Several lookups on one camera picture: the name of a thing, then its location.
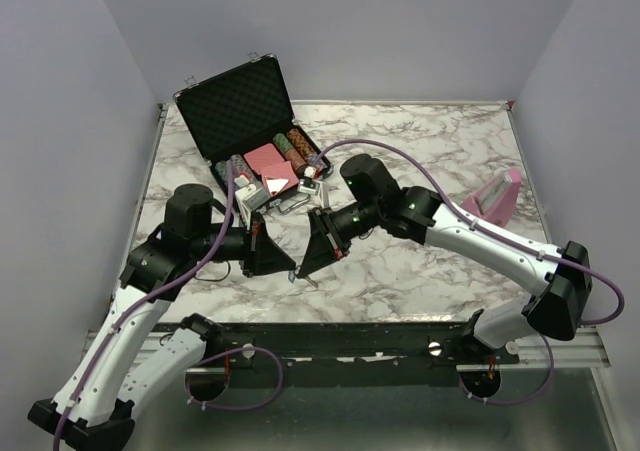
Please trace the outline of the silver metal key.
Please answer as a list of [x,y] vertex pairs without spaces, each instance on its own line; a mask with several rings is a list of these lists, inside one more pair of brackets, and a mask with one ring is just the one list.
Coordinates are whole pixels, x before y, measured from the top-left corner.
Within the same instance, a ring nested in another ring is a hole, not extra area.
[[319,286],[318,283],[314,279],[312,279],[310,276],[306,276],[304,279],[314,288],[316,289],[318,288]]

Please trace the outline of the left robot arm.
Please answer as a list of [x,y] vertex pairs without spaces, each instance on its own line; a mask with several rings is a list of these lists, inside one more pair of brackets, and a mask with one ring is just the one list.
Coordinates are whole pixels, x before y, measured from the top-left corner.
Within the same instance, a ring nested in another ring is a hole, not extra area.
[[193,365],[216,364],[222,381],[238,354],[252,358],[252,343],[233,345],[221,326],[192,314],[140,366],[133,364],[149,333],[182,288],[210,262],[240,263],[247,277],[295,269],[294,260],[268,235],[254,213],[246,227],[233,224],[232,207],[200,184],[181,185],[164,220],[128,255],[108,315],[81,363],[52,398],[35,402],[29,420],[50,433],[53,447],[121,450],[143,408]]

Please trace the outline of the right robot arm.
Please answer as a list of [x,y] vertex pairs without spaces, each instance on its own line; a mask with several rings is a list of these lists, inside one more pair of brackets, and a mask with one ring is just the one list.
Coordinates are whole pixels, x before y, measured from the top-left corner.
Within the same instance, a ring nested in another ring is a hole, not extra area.
[[467,360],[483,362],[508,342],[533,334],[558,341],[575,337],[592,289],[584,246],[529,241],[447,206],[434,191],[400,187],[385,165],[368,154],[348,159],[340,175],[355,201],[337,211],[309,211],[310,238],[297,278],[343,259],[353,238],[379,227],[395,238],[460,254],[527,292],[525,298],[472,315],[459,341]]

